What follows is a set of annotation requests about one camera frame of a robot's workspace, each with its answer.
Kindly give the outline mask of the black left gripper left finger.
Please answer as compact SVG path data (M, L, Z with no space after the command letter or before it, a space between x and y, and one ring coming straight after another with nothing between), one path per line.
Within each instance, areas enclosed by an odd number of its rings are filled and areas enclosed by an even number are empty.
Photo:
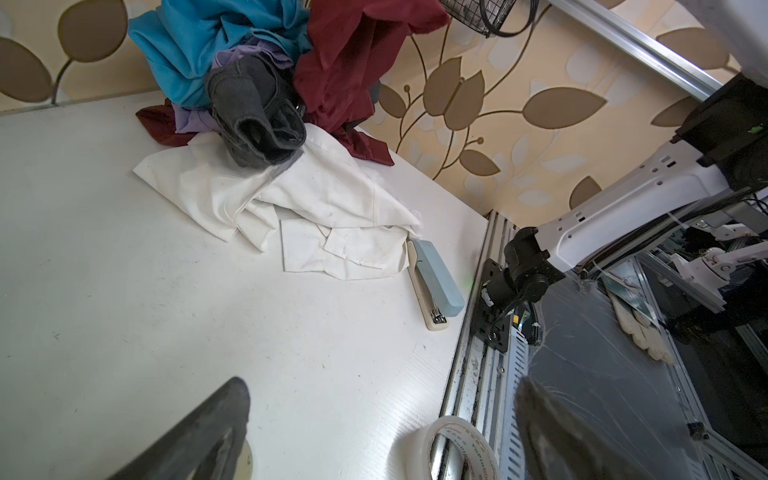
M114 479L233 479L245 444L250 394L233 377Z

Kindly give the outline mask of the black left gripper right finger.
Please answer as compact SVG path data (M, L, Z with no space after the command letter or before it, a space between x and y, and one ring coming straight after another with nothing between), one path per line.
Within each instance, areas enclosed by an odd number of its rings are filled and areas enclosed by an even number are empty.
M530 377L514 398L526 468L533 479L650 479L585 420Z

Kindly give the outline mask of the maroon shirt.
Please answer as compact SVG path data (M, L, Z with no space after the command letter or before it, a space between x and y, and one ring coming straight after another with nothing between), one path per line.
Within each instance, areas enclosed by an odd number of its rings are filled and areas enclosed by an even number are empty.
M392 165L387 145L355 125L373 115L370 91L406 37L446 26L448 14L438 1L315 1L307 9L312 49L294 61L293 77L306 120L354 157Z

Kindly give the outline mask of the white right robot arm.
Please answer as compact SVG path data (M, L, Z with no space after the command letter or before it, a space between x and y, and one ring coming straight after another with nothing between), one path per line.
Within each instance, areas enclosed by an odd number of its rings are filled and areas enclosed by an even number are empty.
M767 185L767 84L743 73L699 104L672 139L630 174L540 227L520 229L479 290L473 321L490 340L517 307L538 302L566 272L673 210ZM643 473L540 385L523 378L515 413L526 465L545 479L552 458L578 479L641 479Z

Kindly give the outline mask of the lilac cloth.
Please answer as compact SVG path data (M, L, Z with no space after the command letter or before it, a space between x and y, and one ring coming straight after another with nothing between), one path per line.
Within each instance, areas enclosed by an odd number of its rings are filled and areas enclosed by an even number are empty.
M256 56L270 60L278 69L288 70L294 61L278 44L256 37L215 54L212 68L219 69L246 56ZM171 104L175 120L175 132L178 134L196 134L218 131L218 125L208 109L188 109L175 103Z

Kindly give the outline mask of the dark grey cloth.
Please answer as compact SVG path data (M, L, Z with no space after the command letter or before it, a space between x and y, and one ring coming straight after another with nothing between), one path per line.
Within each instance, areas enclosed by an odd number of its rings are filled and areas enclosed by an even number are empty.
M306 140L304 105L271 60L245 56L209 72L211 114L234 162L263 171L289 164Z

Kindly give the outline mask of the teal cloth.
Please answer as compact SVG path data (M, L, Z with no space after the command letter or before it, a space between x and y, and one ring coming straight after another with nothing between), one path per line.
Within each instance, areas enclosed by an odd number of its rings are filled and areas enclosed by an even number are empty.
M312 49L308 21L299 1L163 1L131 19L128 35L166 97L198 109L210 104L204 80L217 53L257 38L296 61Z

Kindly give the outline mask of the round beige disc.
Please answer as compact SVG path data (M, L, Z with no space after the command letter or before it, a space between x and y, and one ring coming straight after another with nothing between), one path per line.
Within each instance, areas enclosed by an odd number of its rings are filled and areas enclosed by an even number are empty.
M254 460L248 441L243 443L238 456L233 480L252 480L254 472Z

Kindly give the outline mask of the clear tape roll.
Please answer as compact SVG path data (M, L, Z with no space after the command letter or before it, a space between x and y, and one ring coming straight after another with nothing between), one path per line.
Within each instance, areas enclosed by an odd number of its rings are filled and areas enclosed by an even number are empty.
M405 437L407 479L431 479L430 452L442 435L463 455L471 479L500 479L496 457L480 432L457 416L443 416Z

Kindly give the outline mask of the light blue stapler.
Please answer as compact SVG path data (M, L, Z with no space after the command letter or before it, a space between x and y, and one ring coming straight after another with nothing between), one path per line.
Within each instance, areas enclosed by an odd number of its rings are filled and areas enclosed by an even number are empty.
M429 331L445 330L465 308L465 300L435 246L426 240L406 242L408 273Z

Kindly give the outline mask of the white shirt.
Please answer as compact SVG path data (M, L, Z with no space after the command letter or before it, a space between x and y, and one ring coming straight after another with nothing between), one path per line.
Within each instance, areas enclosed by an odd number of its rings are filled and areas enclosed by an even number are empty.
M324 130L309 125L296 159L239 167L220 135L152 154L135 174L208 233L243 235L259 252L278 234L283 266L338 280L390 277L409 265L421 219Z

